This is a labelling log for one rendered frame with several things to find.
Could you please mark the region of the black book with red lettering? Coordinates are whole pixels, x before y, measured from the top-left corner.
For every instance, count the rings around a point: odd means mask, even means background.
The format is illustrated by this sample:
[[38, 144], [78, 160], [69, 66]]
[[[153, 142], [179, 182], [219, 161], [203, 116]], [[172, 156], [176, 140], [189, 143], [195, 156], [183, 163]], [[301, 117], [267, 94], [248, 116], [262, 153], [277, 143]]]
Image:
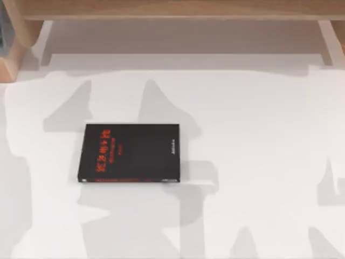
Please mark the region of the black book with red lettering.
[[178, 124], [87, 124], [79, 182], [180, 182]]

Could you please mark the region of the wooden shelf unit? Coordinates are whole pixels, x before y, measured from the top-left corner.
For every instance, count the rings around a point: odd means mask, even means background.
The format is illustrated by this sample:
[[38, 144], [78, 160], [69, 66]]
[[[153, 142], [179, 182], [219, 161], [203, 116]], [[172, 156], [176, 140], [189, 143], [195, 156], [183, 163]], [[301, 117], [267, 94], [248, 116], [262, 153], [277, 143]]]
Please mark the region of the wooden shelf unit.
[[16, 80], [44, 21], [140, 18], [329, 20], [345, 55], [345, 0], [0, 0], [14, 41], [0, 56], [0, 82]]

